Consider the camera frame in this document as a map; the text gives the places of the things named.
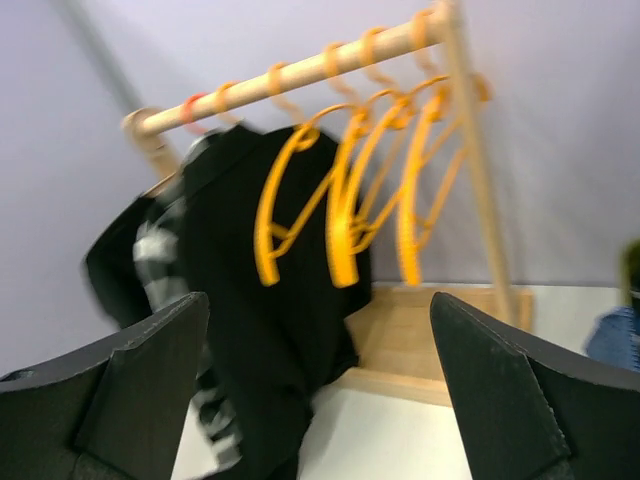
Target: wooden rod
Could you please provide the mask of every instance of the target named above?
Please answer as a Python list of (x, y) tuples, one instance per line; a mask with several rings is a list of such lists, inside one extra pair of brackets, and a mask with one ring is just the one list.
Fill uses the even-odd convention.
[(467, 152), (489, 267), (497, 291), (501, 320), (514, 325), (516, 321), (514, 297), (500, 232), (500, 221), (493, 198), (487, 148), (478, 122), (478, 98), (473, 90), (463, 22), (454, 0), (443, 0), (440, 13), (443, 14), (440, 33), (451, 74), (453, 99), (461, 120), (464, 148)]
[[(425, 17), (425, 21), (429, 22), (429, 26), (426, 29), (428, 45), (434, 45), (440, 41), (440, 23), (444, 20), (444, 17), (437, 10), (438, 8), (432, 15)], [(361, 41), (358, 40), (336, 49), (336, 61), (341, 73), (361, 68), (361, 48)], [(390, 28), (376, 35), (373, 50), (376, 62), (412, 52), (414, 47), (411, 41), (411, 22)], [(282, 91), (287, 92), (325, 80), (327, 77), (325, 75), (324, 59), (324, 54), (320, 54), (283, 67), (280, 70)], [(233, 85), (226, 90), (224, 95), (225, 103), (229, 110), (265, 99), (269, 96), (267, 74)], [(214, 99), (215, 93), (212, 93), (193, 103), (194, 120), (200, 120), (218, 113)], [(181, 106), (173, 107), (144, 119), (139, 125), (140, 133), (157, 135), (179, 127), (182, 125), (180, 109)]]

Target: clothes rack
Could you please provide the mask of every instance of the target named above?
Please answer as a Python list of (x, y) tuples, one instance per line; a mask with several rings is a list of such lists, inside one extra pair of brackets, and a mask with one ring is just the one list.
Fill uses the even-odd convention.
[[(513, 289), (510, 283), (498, 214), (493, 198), (493, 189), (488, 168), (488, 155), (476, 113), (477, 99), (473, 91), (470, 62), (463, 31), (463, 20), (457, 2), (455, 0), (438, 0), (434, 5), (432, 13), (426, 15), (424, 21), (428, 22), (427, 28), (424, 29), (425, 35), (427, 36), (424, 45), (433, 46), (443, 44), (443, 52), (451, 79), (454, 107), (460, 118), (462, 139), (467, 153), (467, 162), (470, 166), (475, 203), (477, 204), (478, 216), (482, 226), (487, 257), (494, 283), (494, 289), (481, 289), (485, 291), (480, 293), (476, 298), (476, 300), (480, 299), (478, 300), (480, 305), (478, 305), (478, 301), (474, 301), (473, 295), (468, 295), (468, 289), (464, 289), (465, 292), (467, 292), (465, 293), (465, 295), (467, 295), (465, 299), (479, 308), (483, 308), (484, 305), (491, 310), (487, 313), (500, 318), (510, 325), (528, 329), (530, 327), (531, 295), (522, 289)], [(412, 23), (408, 22), (383, 30), (376, 35), (373, 46), (376, 63), (410, 53), (414, 50), (414, 42), (412, 42), (411, 38), (411, 26)], [(335, 49), (335, 58), (340, 73), (361, 68), (361, 48), (362, 41), (359, 40), (344, 44)], [(282, 67), (280, 70), (281, 93), (325, 80), (327, 77), (324, 62), (325, 56), (319, 54)], [(195, 100), (191, 105), (192, 120), (196, 121), (222, 113), (220, 109), (216, 108), (221, 104), (224, 104), (225, 111), (227, 111), (268, 98), (270, 96), (268, 75), (265, 73), (264, 75), (225, 88), (224, 102), (216, 101), (216, 95), (220, 94), (222, 93), (219, 90), (216, 93), (205, 95)], [(182, 106), (142, 115), (135, 125), (136, 134), (139, 138), (159, 140), (162, 132), (183, 125), (183, 119)], [(166, 145), (163, 141), (159, 141), (158, 144), (161, 146)], [(410, 299), (409, 304), (412, 304), (412, 302), (415, 303), (416, 296), (418, 296), (421, 298), (418, 303), (422, 305), (426, 300), (430, 300), (433, 295), (430, 289), (423, 290), (422, 292), (420, 289), (418, 289), (418, 291), (412, 289), (412, 291), (412, 294), (401, 295), (403, 299)], [(389, 290), (385, 290), (382, 293), (382, 297), (386, 298), (388, 294)], [(419, 327), (421, 331), (424, 330), (424, 328), (428, 328), (428, 304), (426, 306), (427, 312), (424, 313), (424, 318), (420, 317), (416, 320), (417, 322), (424, 322), (424, 325)], [(361, 336), (366, 337), (366, 340), (362, 340), (360, 343), (367, 345), (367, 351), (370, 352), (372, 348), (375, 350), (377, 348), (375, 346), (376, 342), (380, 348), (385, 348), (383, 346), (385, 342), (380, 340), (380, 335), (383, 335), (385, 331), (388, 332), (390, 328), (388, 325), (386, 327), (369, 326), (364, 328), (362, 325), (367, 322), (360, 322), (358, 320), (356, 323), (358, 326), (354, 327), (354, 335), (357, 337), (358, 332), (360, 332)], [(433, 345), (425, 348), (435, 352), (435, 347), (431, 347), (433, 347)], [(400, 360), (399, 363), (406, 365), (407, 362), (411, 363), (414, 361), (415, 360), (404, 359)], [(437, 369), (439, 370), (437, 356), (435, 356), (435, 359), (429, 361), (437, 363)], [(446, 400), (446, 385), (444, 385), (444, 382), (439, 377), (435, 380), (422, 378), (420, 382), (415, 383), (412, 381), (413, 374), (411, 368), (406, 369), (396, 365), (394, 368), (382, 366), (377, 368), (375, 372), (367, 372), (366, 370), (365, 365), (365, 368), (355, 369), (352, 375), (349, 375), (351, 372), (348, 372), (341, 382), (354, 388), (392, 396), (433, 403), (448, 403)]]

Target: hanger hook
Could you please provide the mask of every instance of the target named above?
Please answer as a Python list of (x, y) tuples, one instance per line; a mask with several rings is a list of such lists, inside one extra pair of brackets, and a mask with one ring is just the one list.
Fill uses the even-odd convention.
[(280, 62), (272, 65), (269, 68), (267, 73), (267, 83), (269, 88), (269, 95), (273, 100), (273, 103), (284, 111), (286, 111), (291, 118), (293, 119), (293, 123), (297, 125), (302, 125), (304, 123), (304, 113), (302, 113), (302, 109), (297, 105), (289, 102), (282, 95), (282, 87), (280, 86), (280, 70), (284, 67), (286, 63)]
[(334, 90), (347, 97), (349, 103), (355, 107), (362, 105), (362, 101), (357, 92), (347, 85), (340, 77), (340, 68), (338, 67), (338, 59), (336, 58), (336, 49), (344, 45), (341, 42), (334, 42), (327, 45), (324, 49), (324, 71), (327, 76), (327, 82)]
[(438, 68), (435, 63), (431, 61), (429, 52), (427, 51), (428, 45), (428, 20), (427, 17), (433, 13), (433, 9), (427, 8), (416, 13), (411, 20), (411, 42), (413, 43), (414, 55), (418, 66), (429, 77), (434, 77), (438, 74)]
[(391, 78), (383, 73), (381, 73), (377, 68), (374, 67), (375, 55), (373, 51), (373, 39), (374, 37), (386, 30), (385, 27), (375, 27), (362, 36), (362, 48), (360, 49), (360, 64), (362, 68), (364, 68), (365, 74), (374, 82), (380, 83), (381, 85), (387, 87), (394, 92), (400, 92), (400, 88), (398, 84)]
[(204, 92), (191, 95), (189, 98), (187, 98), (187, 100), (182, 104), (182, 107), (180, 108), (180, 117), (182, 123), (187, 130), (189, 130), (191, 133), (194, 133), (195, 135), (203, 135), (208, 131), (206, 128), (196, 124), (195, 120), (193, 119), (193, 103), (206, 95), (208, 94)]
[(229, 125), (236, 125), (242, 121), (241, 118), (238, 118), (229, 113), (229, 109), (227, 108), (227, 101), (225, 98), (225, 93), (229, 87), (232, 87), (236, 84), (236, 82), (227, 82), (223, 85), (220, 85), (216, 90), (216, 95), (213, 97), (213, 107), (220, 118), (222, 118)]

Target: black jacket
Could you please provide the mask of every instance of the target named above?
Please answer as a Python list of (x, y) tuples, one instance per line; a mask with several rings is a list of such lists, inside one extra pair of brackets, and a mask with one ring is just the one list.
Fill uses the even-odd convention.
[[(369, 252), (357, 257), (359, 283), (335, 288), (326, 258), (326, 198), (278, 260), (280, 282), (265, 287), (258, 278), (258, 201), (292, 133), (286, 128), (261, 135), (236, 126), (213, 138), (183, 172), (180, 270), (192, 291), (209, 297), (208, 343), (243, 435), (242, 460), (213, 478), (294, 479), (312, 395), (358, 361), (344, 318), (371, 299)], [(292, 225), (330, 170), (336, 149), (322, 134), (293, 156), (276, 197), (276, 223)], [(104, 305), (105, 295), (98, 297)]]

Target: wooden clothes rack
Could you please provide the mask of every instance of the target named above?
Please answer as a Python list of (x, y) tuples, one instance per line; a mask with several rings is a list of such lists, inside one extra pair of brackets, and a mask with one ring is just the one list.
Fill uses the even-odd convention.
[[(424, 17), (424, 21), (428, 22), (428, 27), (425, 29), (428, 38), (425, 44), (427, 46), (442, 44), (444, 48), (454, 107), (460, 119), (475, 203), (494, 283), (494, 289), (480, 289), (482, 292), (479, 296), (472, 294), (473, 289), (462, 289), (457, 293), (463, 299), (503, 321), (527, 329), (530, 327), (531, 295), (527, 291), (515, 291), (510, 284), (489, 174), (487, 150), (477, 118), (477, 98), (473, 90), (459, 8), (454, 0), (439, 0), (433, 12)], [(373, 45), (375, 61), (381, 62), (413, 51), (411, 26), (409, 22), (377, 34)], [(361, 68), (362, 48), (362, 40), (360, 40), (342, 45), (335, 50), (340, 73)], [(281, 92), (325, 80), (327, 78), (325, 72), (323, 54), (286, 65), (280, 70)], [(219, 92), (203, 96), (192, 103), (192, 120), (221, 113), (216, 108), (220, 103), (216, 102), (217, 94)], [(224, 104), (226, 109), (231, 110), (269, 96), (268, 74), (264, 74), (227, 88), (224, 93)], [(177, 106), (164, 111), (146, 112), (135, 124), (134, 140), (146, 151), (154, 168), (161, 174), (168, 171), (166, 164), (170, 163), (171, 152), (161, 140), (160, 134), (183, 125), (183, 118), (182, 106)], [(127, 122), (131, 126), (131, 116), (125, 120), (125, 126)], [(393, 292), (399, 293), (399, 296), (396, 295), (395, 300), (390, 300)], [(350, 326), (363, 359), (363, 368), (347, 372), (339, 383), (396, 397), (447, 404), (446, 385), (441, 377), (428, 320), (428, 302), (433, 295), (433, 289), (410, 289), (410, 292), (379, 289), (376, 300), (372, 304), (372, 308), (377, 310), (371, 313), (373, 310), (367, 307), (350, 319)], [(394, 311), (394, 304), (400, 310)], [(415, 309), (411, 310), (416, 306), (423, 307), (422, 313), (416, 315)], [(388, 321), (388, 319), (385, 320), (382, 312), (394, 318), (400, 315), (401, 318)], [(406, 320), (407, 316), (415, 318), (412, 321), (403, 321), (402, 319)], [(394, 346), (394, 335), (397, 337), (398, 329), (406, 330), (408, 325), (416, 331), (408, 336), (405, 332), (405, 337), (423, 338), (424, 341), (431, 343), (424, 346)], [(369, 368), (371, 365), (368, 367), (367, 362), (375, 363), (375, 368)], [(422, 371), (424, 369), (414, 368), (415, 362), (427, 362), (431, 367), (426, 368), (428, 372), (425, 373)]]

